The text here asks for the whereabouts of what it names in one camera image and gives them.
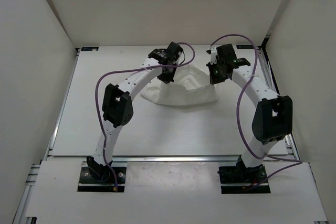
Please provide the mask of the white pleated skirt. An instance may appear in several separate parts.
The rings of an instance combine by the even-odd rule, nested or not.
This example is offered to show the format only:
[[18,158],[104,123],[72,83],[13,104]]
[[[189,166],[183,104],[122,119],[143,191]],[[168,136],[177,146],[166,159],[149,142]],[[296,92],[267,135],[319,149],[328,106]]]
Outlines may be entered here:
[[152,80],[140,95],[154,104],[168,106],[201,105],[218,100],[209,75],[193,65],[177,68],[174,81],[168,84],[159,79]]

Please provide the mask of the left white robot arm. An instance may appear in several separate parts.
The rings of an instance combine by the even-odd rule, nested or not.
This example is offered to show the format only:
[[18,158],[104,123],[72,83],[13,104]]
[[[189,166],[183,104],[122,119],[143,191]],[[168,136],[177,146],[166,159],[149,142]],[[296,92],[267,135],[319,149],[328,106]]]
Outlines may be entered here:
[[121,129],[133,117],[132,101],[154,78],[164,83],[173,81],[182,47],[171,42],[165,49],[154,49],[140,68],[119,84],[106,86],[99,123],[102,134],[93,155],[87,156],[87,164],[93,178],[105,182],[110,176],[113,149]]

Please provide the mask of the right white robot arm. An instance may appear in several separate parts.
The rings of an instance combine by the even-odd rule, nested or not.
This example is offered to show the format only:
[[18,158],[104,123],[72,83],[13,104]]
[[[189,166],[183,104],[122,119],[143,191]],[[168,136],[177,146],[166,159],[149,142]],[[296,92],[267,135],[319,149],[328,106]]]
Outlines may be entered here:
[[289,96],[280,96],[255,74],[254,66],[246,58],[238,58],[232,44],[213,47],[207,50],[210,61],[210,83],[218,84],[230,80],[241,87],[256,108],[251,129],[252,139],[245,142],[246,151],[236,168],[236,177],[247,182],[255,175],[254,167],[278,142],[292,132],[293,104]]

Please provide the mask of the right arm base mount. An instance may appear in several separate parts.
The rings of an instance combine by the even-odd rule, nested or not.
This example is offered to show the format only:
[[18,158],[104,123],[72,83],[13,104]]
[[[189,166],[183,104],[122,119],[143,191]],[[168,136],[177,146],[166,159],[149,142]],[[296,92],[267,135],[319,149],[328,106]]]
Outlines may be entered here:
[[234,166],[220,166],[217,173],[223,195],[271,193],[263,164],[247,168],[239,158]]

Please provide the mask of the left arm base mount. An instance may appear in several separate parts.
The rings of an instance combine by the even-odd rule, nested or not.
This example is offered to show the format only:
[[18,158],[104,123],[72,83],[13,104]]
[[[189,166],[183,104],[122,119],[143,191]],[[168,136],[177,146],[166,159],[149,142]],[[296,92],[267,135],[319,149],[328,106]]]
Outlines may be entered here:
[[82,164],[77,191],[99,193],[123,193],[127,177],[126,166],[112,166],[113,171],[103,164],[98,164],[92,156],[87,156]]

